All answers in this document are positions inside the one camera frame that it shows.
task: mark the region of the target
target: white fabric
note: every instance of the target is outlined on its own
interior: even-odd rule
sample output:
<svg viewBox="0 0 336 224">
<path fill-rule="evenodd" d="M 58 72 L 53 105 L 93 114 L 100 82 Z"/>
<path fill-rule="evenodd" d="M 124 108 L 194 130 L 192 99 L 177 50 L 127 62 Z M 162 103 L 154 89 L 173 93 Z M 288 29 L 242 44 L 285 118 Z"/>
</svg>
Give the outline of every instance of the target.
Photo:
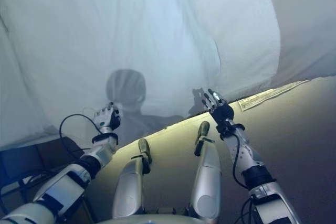
<svg viewBox="0 0 336 224">
<path fill-rule="evenodd" d="M 335 0 L 272 0 L 281 54 L 271 86 L 336 74 Z"/>
<path fill-rule="evenodd" d="M 231 98 L 267 85 L 278 66 L 270 0 L 1 0 L 0 6 L 22 68 L 15 77 L 26 82 L 20 91 L 38 101 L 13 110 L 30 118 L 24 129 L 58 126 L 71 113 L 92 115 L 86 107 L 112 100 L 122 109 L 123 145 L 202 110 L 201 88 Z M 13 103 L 6 100 L 1 112 Z M 39 119 L 32 117 L 36 106 Z M 83 119 L 69 120 L 64 132 L 81 147 L 94 135 Z M 29 132 L 11 134 L 2 127 L 1 146 Z"/>
</svg>

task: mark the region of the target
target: robot forearm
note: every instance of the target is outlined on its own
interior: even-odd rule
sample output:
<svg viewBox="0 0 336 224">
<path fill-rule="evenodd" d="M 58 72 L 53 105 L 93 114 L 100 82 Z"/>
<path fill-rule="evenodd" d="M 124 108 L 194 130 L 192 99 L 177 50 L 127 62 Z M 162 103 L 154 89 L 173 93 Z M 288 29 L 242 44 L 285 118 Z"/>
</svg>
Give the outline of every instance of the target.
<svg viewBox="0 0 336 224">
<path fill-rule="evenodd" d="M 92 149 L 45 183 L 30 204 L 25 204 L 0 223 L 55 223 L 67 219 L 80 203 L 84 190 L 98 171 L 106 166 L 116 152 L 117 138 L 113 133 L 99 135 Z"/>
<path fill-rule="evenodd" d="M 272 178 L 260 155 L 249 145 L 244 126 L 233 122 L 234 111 L 217 93 L 209 90 L 203 103 L 216 121 L 221 139 L 229 148 L 233 173 L 241 174 L 257 210 L 258 223 L 301 223 L 279 184 Z"/>
</svg>

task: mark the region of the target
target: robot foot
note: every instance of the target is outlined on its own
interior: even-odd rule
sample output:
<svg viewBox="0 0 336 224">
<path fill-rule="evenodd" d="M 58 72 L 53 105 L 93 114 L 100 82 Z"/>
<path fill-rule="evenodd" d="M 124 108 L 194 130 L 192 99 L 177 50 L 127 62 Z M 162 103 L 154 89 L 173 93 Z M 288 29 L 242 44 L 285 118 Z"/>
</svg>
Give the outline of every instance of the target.
<svg viewBox="0 0 336 224">
<path fill-rule="evenodd" d="M 141 154 L 145 154 L 148 158 L 149 164 L 152 163 L 151 150 L 149 144 L 145 138 L 142 138 L 138 141 L 138 146 Z"/>
</svg>

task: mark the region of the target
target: white sheet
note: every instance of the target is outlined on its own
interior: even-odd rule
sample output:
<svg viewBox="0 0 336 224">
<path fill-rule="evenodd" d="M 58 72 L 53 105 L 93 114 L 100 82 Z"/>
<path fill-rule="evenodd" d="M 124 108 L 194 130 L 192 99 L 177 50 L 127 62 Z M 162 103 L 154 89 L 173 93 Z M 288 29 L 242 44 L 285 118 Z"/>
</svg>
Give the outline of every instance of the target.
<svg viewBox="0 0 336 224">
<path fill-rule="evenodd" d="M 268 83 L 278 65 L 279 31 L 270 0 L 1 0 L 0 5 L 22 67 L 17 77 L 26 80 L 28 95 L 37 98 L 50 125 L 71 113 L 91 115 L 86 107 L 98 109 L 113 100 L 123 113 L 117 132 L 122 145 L 199 112 L 202 87 L 231 98 Z M 64 132 L 81 147 L 94 135 L 81 119 L 69 120 Z"/>
</svg>

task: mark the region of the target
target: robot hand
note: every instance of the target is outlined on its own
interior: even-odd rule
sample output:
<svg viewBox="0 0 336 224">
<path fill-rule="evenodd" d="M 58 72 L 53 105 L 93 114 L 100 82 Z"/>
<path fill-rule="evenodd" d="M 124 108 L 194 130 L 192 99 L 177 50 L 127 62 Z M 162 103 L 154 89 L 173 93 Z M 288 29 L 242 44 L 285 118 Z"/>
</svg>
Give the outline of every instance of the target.
<svg viewBox="0 0 336 224">
<path fill-rule="evenodd" d="M 118 108 L 113 105 L 113 102 L 109 102 L 104 108 L 95 113 L 93 122 L 103 133 L 106 132 L 107 128 L 115 130 L 120 125 Z"/>
</svg>

